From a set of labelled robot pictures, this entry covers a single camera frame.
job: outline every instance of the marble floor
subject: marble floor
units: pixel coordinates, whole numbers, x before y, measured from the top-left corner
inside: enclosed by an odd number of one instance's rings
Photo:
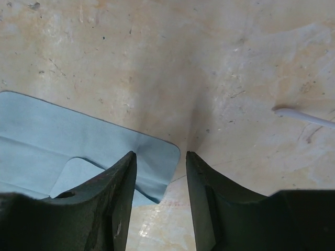
[[[185,154],[243,186],[335,187],[335,1],[0,1],[0,92],[176,144],[163,201],[133,208],[127,250],[195,250]]]

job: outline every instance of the light blue cloth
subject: light blue cloth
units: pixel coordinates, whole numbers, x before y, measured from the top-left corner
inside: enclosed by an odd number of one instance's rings
[[[45,101],[0,93],[0,191],[55,197],[137,154],[133,206],[161,201],[179,149]]]

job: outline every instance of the white cable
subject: white cable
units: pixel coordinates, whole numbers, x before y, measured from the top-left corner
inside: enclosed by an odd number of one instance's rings
[[[335,122],[331,122],[325,119],[320,119],[294,109],[282,108],[274,111],[280,117],[290,117],[302,121],[307,121],[313,124],[319,124],[320,126],[330,127],[335,129]]]

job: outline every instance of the black plastic part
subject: black plastic part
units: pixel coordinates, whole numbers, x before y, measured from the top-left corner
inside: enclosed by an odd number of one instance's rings
[[[186,156],[197,251],[335,250],[335,191],[260,195]]]
[[[54,199],[0,193],[0,250],[125,250],[136,172],[129,152]]]

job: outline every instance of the stain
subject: stain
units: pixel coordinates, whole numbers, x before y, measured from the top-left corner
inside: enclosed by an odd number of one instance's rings
[[[240,38],[237,42],[236,42],[236,46],[241,47],[244,45],[244,43],[246,43],[247,39],[243,36],[242,38]]]
[[[109,2],[109,0],[97,0],[98,4],[95,6],[96,8],[106,8],[107,7],[107,3]]]
[[[165,6],[166,9],[172,11],[171,15],[176,15],[187,19],[188,22],[192,22],[192,29],[198,30],[211,36],[217,37],[218,35],[224,34],[224,31],[227,33],[222,25],[217,25],[217,16],[221,15],[221,8],[218,8],[216,5],[209,5],[209,7],[204,8],[203,11],[208,15],[198,15],[198,8],[189,8],[188,2],[167,2],[163,0],[152,0],[153,2],[159,3]]]
[[[324,19],[324,16],[320,15],[321,12],[317,11],[317,8],[315,8],[313,3],[306,4],[302,6],[302,8],[299,8],[297,3],[293,2],[286,2],[280,5],[277,3],[270,4],[269,2],[262,6],[265,7],[264,11],[269,13],[269,17],[266,17],[263,14],[263,16],[259,19],[258,25],[259,29],[267,34],[299,29],[310,25],[315,20]]]
[[[39,2],[36,2],[34,4],[28,4],[27,6],[32,10],[38,10],[41,7],[41,4]]]
[[[29,8],[18,8],[15,13],[9,15],[4,26],[11,25],[14,26],[17,31],[19,31],[19,37],[23,39],[23,44],[21,45],[22,50],[29,50],[31,45],[36,49],[35,54],[38,56],[43,55],[44,43],[47,39],[45,33],[41,32],[43,30],[54,30],[55,24],[53,19],[40,19],[40,15],[37,12],[29,11]],[[10,39],[13,36],[18,36],[17,32],[10,33],[8,35],[3,34],[6,39]]]
[[[99,9],[95,13],[95,26],[98,26],[100,23],[100,16],[103,13],[103,11],[100,11]]]
[[[306,82],[302,85],[302,87],[300,87],[300,91],[302,93],[307,93],[309,92],[309,90],[313,87],[313,84],[311,84],[310,82]]]
[[[83,5],[80,2],[80,7],[79,7],[79,22],[83,23],[84,22],[84,10],[83,10]]]

